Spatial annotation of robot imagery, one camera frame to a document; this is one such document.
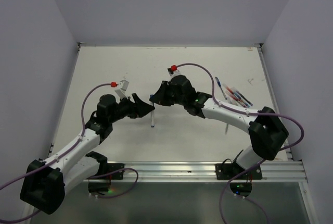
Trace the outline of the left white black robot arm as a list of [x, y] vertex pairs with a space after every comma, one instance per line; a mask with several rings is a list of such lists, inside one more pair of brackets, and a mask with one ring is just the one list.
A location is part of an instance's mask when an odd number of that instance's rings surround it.
[[111, 94], [101, 96], [96, 111], [73, 141], [44, 161], [34, 160], [28, 165], [20, 199], [46, 214], [54, 213], [82, 181], [107, 175], [107, 158], [93, 149], [113, 131], [113, 123], [125, 117], [142, 118], [153, 110], [154, 106], [136, 94], [119, 102]]

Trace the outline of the white marker blue label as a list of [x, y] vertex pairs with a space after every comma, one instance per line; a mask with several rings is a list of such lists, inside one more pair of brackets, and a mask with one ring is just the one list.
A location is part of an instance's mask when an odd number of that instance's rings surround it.
[[[150, 101], [150, 104], [151, 104], [151, 106], [153, 106], [153, 107], [155, 108], [155, 106], [154, 106], [154, 102], [151, 102], [151, 101]], [[155, 127], [155, 109], [152, 110], [152, 111], [150, 112], [150, 121], [151, 121], [151, 123], [150, 123], [151, 128], [154, 128], [154, 127]]]

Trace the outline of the blue ballpoint pen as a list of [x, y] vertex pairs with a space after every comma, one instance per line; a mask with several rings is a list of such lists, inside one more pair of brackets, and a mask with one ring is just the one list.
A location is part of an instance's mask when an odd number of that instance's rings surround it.
[[220, 91], [221, 91], [221, 93], [222, 93], [224, 99], [227, 100], [227, 96], [226, 96], [225, 92], [224, 92], [223, 89], [222, 89], [222, 85], [221, 85], [221, 83], [220, 83], [220, 80], [218, 79], [218, 77], [215, 77], [215, 80], [216, 80], [216, 83], [217, 83], [218, 87], [220, 88]]

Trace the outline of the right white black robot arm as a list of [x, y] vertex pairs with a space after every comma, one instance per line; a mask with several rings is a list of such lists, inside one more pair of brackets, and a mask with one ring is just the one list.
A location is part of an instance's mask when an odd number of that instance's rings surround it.
[[232, 165], [233, 175], [240, 179], [260, 161], [273, 161], [289, 135], [271, 108], [252, 110], [222, 104], [210, 94], [197, 92], [184, 75], [162, 81], [150, 101], [160, 106], [181, 105], [192, 116], [221, 121], [249, 134], [251, 144], [237, 155]]

